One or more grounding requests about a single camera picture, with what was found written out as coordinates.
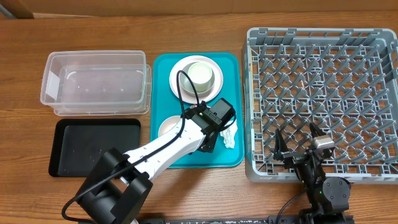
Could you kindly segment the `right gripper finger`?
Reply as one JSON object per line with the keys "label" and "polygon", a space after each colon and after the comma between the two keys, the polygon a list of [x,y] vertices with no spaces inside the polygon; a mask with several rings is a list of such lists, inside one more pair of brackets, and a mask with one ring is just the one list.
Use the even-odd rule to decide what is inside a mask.
{"label": "right gripper finger", "polygon": [[312,138],[324,136],[326,134],[314,122],[310,122],[309,127],[310,127]]}
{"label": "right gripper finger", "polygon": [[282,134],[279,129],[275,131],[275,146],[274,146],[274,160],[283,161],[284,153],[289,152],[289,149],[282,137]]}

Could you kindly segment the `white napkin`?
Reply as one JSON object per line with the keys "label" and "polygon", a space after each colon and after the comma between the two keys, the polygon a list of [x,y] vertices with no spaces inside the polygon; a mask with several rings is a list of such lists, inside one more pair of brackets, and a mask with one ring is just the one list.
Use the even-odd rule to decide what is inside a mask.
{"label": "white napkin", "polygon": [[226,148],[233,149],[235,147],[234,137],[238,131],[238,127],[235,121],[229,121],[230,127],[220,132],[220,136],[223,138],[223,142]]}

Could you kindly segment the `small pink-white bowl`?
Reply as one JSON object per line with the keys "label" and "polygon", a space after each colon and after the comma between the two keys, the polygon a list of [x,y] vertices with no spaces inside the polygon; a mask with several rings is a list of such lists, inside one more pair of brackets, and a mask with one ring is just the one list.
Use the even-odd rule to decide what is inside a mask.
{"label": "small pink-white bowl", "polygon": [[170,131],[179,121],[180,121],[179,115],[171,116],[171,117],[167,118],[166,120],[164,120],[159,127],[158,137],[161,137],[161,135]]}

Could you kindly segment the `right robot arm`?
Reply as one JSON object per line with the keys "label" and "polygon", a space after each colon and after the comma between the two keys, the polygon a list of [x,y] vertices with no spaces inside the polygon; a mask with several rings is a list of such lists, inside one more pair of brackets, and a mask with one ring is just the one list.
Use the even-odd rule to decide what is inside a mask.
{"label": "right robot arm", "polygon": [[306,194],[310,207],[299,211],[294,223],[354,223],[352,217],[345,216],[349,209],[350,182],[341,177],[327,177],[322,168],[322,162],[333,154],[335,142],[315,123],[309,127],[312,140],[302,152],[289,151],[281,131],[275,131],[274,159],[282,161],[285,169],[293,169],[304,185],[304,190],[279,210],[275,222],[280,223],[283,211]]}

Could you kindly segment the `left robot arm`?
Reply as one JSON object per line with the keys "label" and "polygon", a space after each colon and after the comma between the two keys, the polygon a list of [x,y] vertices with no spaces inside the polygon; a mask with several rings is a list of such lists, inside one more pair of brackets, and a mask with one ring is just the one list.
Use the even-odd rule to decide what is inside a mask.
{"label": "left robot arm", "polygon": [[109,150],[76,193],[76,203],[90,223],[135,223],[152,181],[187,154],[213,152],[219,132],[235,118],[233,106],[220,98],[211,107],[186,109],[172,129],[145,146],[124,154]]}

